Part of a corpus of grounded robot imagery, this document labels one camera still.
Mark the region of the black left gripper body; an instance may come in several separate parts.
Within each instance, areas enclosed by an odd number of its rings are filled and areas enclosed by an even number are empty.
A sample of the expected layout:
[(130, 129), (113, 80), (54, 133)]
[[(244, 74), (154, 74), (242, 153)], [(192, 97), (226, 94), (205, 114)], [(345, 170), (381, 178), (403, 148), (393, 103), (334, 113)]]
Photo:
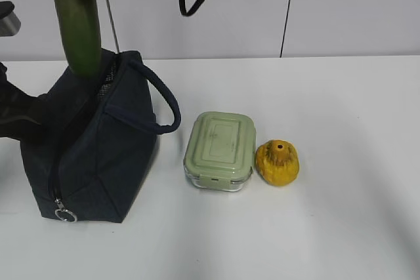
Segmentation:
[(47, 105), (7, 79), (1, 63), (1, 138), (40, 143), (47, 135)]

